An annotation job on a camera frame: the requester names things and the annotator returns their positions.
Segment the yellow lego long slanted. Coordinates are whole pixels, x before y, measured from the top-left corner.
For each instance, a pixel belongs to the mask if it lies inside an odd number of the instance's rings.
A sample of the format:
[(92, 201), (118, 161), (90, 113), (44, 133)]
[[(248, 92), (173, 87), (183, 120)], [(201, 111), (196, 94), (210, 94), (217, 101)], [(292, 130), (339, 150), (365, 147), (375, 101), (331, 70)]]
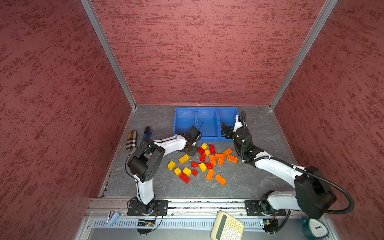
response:
[(180, 164), (184, 164), (184, 163), (186, 163), (189, 160), (190, 160), (190, 156), (188, 154), (186, 154), (183, 157), (179, 158)]

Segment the red lego top long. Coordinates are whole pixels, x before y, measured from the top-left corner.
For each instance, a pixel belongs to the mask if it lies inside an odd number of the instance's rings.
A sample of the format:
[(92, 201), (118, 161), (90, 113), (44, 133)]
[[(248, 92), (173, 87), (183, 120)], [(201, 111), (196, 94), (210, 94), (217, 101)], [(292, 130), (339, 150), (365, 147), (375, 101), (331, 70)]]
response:
[(215, 148), (214, 144), (209, 145), (209, 150), (210, 150), (210, 155), (216, 154), (216, 148)]

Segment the blue three-compartment bin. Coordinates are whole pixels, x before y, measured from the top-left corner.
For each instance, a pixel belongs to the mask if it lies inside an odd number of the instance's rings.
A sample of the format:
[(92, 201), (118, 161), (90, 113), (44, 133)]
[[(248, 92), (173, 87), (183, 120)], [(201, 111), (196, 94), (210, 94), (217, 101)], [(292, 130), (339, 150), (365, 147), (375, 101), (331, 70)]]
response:
[(194, 126), (201, 131), (203, 142), (230, 142), (221, 135), (222, 123), (233, 127), (238, 114), (236, 107), (175, 108), (173, 133), (185, 133)]

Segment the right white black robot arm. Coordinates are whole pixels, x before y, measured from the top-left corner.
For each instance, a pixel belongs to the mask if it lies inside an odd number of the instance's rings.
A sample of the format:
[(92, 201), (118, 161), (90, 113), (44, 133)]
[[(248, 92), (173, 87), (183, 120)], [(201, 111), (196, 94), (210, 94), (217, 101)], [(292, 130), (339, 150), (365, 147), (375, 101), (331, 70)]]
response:
[(267, 171), (291, 185), (291, 191), (271, 190), (259, 201), (264, 215), (278, 210), (302, 211), (311, 218), (319, 219), (337, 200), (330, 184), (311, 176), (321, 172), (315, 167), (308, 169), (295, 166), (268, 154), (253, 144), (248, 128), (236, 123), (230, 127), (222, 123), (221, 136), (231, 139), (243, 163)]

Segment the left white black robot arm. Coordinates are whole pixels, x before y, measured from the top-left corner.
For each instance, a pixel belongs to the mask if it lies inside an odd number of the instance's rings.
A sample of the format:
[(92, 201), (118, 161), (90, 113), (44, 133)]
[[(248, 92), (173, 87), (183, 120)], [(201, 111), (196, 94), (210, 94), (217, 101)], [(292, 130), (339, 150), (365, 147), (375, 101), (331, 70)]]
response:
[(151, 215), (156, 210), (153, 178), (163, 157), (173, 152), (193, 156), (195, 144), (202, 137), (201, 131), (192, 126), (186, 133), (178, 133), (162, 140), (146, 138), (128, 156), (125, 163), (127, 174), (135, 180), (136, 197), (134, 204), (139, 214)]

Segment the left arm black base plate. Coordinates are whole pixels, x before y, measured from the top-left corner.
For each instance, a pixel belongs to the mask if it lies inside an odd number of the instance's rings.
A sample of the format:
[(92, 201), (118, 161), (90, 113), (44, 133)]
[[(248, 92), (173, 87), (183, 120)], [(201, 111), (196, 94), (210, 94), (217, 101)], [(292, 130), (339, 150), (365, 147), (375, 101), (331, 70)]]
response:
[(128, 216), (166, 216), (168, 212), (168, 200), (152, 200), (148, 205), (145, 205), (137, 198), (129, 200), (127, 203)]

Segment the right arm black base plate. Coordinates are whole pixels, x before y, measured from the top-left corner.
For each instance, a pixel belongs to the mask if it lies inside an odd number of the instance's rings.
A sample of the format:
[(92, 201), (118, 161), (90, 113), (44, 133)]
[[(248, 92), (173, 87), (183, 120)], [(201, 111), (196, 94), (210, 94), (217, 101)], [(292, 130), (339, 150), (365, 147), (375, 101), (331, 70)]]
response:
[(249, 217), (283, 217), (287, 213), (284, 209), (274, 210), (267, 201), (246, 200), (245, 210)]

